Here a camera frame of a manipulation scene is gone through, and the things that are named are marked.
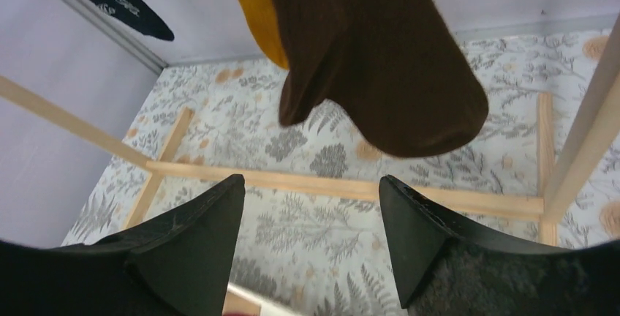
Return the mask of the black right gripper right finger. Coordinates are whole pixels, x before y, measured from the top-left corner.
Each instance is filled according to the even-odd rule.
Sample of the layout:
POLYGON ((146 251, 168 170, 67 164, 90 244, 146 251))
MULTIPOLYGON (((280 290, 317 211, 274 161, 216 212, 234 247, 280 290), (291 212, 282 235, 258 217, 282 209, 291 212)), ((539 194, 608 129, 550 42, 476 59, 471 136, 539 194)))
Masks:
POLYGON ((502 233, 393 176, 379 203, 410 315, 617 315, 619 242, 564 249, 502 233))

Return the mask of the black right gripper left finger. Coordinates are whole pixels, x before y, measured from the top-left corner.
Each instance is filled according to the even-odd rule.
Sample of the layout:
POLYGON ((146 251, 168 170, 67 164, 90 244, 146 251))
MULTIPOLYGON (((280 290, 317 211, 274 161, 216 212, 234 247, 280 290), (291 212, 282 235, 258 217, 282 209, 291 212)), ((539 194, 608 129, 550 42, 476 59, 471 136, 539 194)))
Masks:
POLYGON ((1 313, 220 315, 244 197, 244 178, 234 174, 94 244, 2 242, 1 313))

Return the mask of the dark brown sock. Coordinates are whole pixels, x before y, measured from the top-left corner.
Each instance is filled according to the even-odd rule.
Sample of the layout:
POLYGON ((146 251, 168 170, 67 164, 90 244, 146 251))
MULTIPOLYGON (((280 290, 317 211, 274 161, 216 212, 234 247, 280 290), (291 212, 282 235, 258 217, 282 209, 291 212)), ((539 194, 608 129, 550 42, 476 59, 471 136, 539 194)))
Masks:
POLYGON ((279 122, 341 106, 386 154, 432 157, 474 140, 488 98, 433 0, 273 0, 289 72, 279 122))

